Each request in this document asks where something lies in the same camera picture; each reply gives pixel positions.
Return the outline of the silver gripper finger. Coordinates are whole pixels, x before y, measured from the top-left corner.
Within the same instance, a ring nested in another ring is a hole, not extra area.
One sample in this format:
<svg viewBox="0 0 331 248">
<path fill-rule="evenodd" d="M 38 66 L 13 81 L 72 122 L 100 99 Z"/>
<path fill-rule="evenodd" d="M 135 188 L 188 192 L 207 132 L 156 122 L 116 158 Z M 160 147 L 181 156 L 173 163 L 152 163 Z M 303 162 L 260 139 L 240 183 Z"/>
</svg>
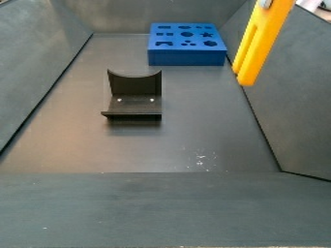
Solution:
<svg viewBox="0 0 331 248">
<path fill-rule="evenodd" d="M 263 9 L 268 9 L 271 6 L 272 0 L 260 0 L 260 6 Z"/>
</svg>

